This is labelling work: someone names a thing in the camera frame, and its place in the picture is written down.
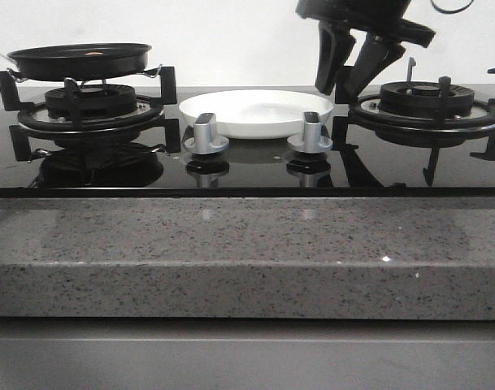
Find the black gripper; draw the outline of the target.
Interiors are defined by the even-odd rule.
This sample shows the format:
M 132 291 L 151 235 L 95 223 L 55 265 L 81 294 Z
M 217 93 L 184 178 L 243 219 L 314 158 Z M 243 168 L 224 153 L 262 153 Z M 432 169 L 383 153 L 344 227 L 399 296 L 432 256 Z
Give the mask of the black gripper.
M 302 0 L 296 12 L 303 19 L 319 20 L 319 63 L 315 87 L 331 94 L 339 71 L 356 42 L 350 29 L 368 32 L 349 75 L 345 90 L 357 97 L 386 67 L 398 61 L 407 41 L 428 47 L 435 36 L 430 28 L 404 19 L 410 1 Z

